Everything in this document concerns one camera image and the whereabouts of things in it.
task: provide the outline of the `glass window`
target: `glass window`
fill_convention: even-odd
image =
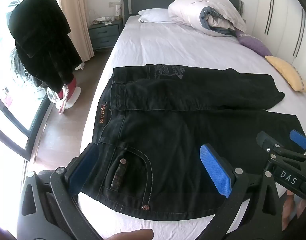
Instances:
[[[15,237],[24,161],[0,142],[0,227]]]
[[[2,113],[0,110],[0,130],[23,149],[26,147],[28,140],[27,136],[23,134],[15,125]]]
[[[46,94],[44,84],[21,64],[8,29],[13,9],[23,0],[0,0],[0,99],[28,130]]]

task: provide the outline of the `finger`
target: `finger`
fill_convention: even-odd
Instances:
[[[282,230],[284,231],[289,224],[289,217],[282,219]]]
[[[288,218],[293,210],[295,209],[295,202],[292,196],[288,196],[286,199],[284,205],[283,205],[283,212],[282,212],[282,218]]]
[[[154,232],[152,229],[140,229],[132,232],[122,232],[109,237],[107,240],[152,240]]]
[[[303,213],[304,209],[306,207],[306,200],[305,199],[302,199],[299,204],[298,204],[298,207],[297,207],[297,217],[299,218],[300,215]]]
[[[294,193],[291,192],[290,190],[288,190],[288,191],[286,192],[286,194],[287,194],[288,196],[293,196],[293,195],[294,195]]]

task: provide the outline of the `screw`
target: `screw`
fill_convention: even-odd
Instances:
[[[28,176],[29,178],[33,177],[33,175],[34,175],[34,171],[29,171],[28,174],[27,174],[27,176]]]
[[[235,169],[235,173],[236,174],[242,174],[243,173],[243,170],[241,168],[236,168]]]
[[[59,168],[56,169],[57,174],[62,174],[64,171],[65,171],[64,167],[59,167]]]
[[[270,178],[272,174],[270,173],[270,171],[265,171],[265,176]]]

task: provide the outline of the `beige curtain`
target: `beige curtain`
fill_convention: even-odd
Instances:
[[[57,0],[71,28],[69,34],[83,62],[94,56],[87,29],[86,0]]]

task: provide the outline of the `white pillow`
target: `white pillow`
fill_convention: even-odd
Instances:
[[[211,36],[226,36],[212,30],[204,28],[200,21],[200,13],[203,8],[212,7],[224,19],[212,16],[208,17],[208,24],[212,27],[225,29],[236,28],[246,31],[246,25],[236,8],[229,0],[175,0],[168,7],[170,18],[180,24],[191,26]]]
[[[153,8],[139,11],[139,22],[146,23],[176,23],[168,15],[168,9]]]

